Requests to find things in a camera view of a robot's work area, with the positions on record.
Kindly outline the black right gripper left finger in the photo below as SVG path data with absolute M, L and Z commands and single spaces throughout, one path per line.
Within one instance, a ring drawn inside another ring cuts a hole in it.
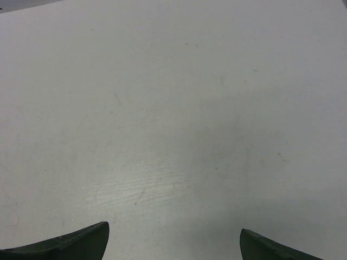
M 1 250 L 1 259 L 102 259 L 109 223 L 99 222 L 72 233 L 34 244 Z

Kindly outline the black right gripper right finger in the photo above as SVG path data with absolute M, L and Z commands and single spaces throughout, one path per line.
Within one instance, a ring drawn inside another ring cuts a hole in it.
M 243 260 L 320 260 L 320 258 L 290 248 L 252 230 L 242 229 L 240 250 Z

